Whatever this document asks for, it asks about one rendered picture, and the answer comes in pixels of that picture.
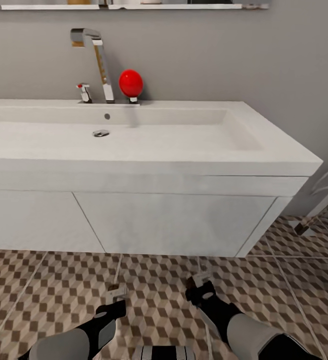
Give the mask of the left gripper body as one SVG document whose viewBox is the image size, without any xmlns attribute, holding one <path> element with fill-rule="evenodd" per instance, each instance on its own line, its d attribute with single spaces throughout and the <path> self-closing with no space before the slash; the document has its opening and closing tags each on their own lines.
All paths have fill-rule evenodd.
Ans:
<svg viewBox="0 0 328 360">
<path fill-rule="evenodd" d="M 96 314 L 98 314 L 101 311 L 107 310 L 107 309 L 111 309 L 114 311 L 116 319 L 125 317 L 126 316 L 126 301 L 120 300 L 120 301 L 116 301 L 116 303 L 114 303 L 114 304 L 100 305 L 96 310 Z"/>
</svg>

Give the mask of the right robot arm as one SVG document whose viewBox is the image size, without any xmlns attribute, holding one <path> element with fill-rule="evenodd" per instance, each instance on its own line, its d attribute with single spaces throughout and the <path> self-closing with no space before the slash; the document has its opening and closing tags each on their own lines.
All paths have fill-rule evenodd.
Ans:
<svg viewBox="0 0 328 360">
<path fill-rule="evenodd" d="M 239 360 L 323 360 L 293 335 L 246 315 L 232 302 L 220 300 L 212 281 L 202 282 L 212 275 L 210 268 L 195 274 L 196 287 L 187 290 L 185 296 L 199 305 L 205 324 Z"/>
</svg>

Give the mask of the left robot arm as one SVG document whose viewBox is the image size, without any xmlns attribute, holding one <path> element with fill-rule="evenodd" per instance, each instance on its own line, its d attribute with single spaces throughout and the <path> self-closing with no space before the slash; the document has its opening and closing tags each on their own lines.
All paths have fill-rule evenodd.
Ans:
<svg viewBox="0 0 328 360">
<path fill-rule="evenodd" d="M 116 319 L 126 316 L 129 288 L 106 292 L 105 305 L 100 305 L 92 320 L 67 332 L 40 338 L 31 349 L 15 360 L 93 360 L 116 333 Z"/>
</svg>

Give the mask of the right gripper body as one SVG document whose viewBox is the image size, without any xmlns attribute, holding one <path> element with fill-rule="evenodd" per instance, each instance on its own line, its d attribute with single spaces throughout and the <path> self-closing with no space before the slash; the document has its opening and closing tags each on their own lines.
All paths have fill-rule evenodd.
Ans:
<svg viewBox="0 0 328 360">
<path fill-rule="evenodd" d="M 213 286 L 212 281 L 207 281 L 203 283 L 203 286 L 201 287 L 195 287 L 192 288 L 188 291 L 189 297 L 190 297 L 190 301 L 192 302 L 193 305 L 199 305 L 199 295 L 202 291 L 212 291 L 215 295 L 216 295 L 216 290 Z"/>
</svg>

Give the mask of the robot trunk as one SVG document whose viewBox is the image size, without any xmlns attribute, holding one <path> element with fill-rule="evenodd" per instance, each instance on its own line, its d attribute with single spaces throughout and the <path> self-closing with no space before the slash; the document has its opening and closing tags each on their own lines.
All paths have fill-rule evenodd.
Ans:
<svg viewBox="0 0 328 360">
<path fill-rule="evenodd" d="M 197 360 L 192 346 L 137 346 L 131 360 Z"/>
</svg>

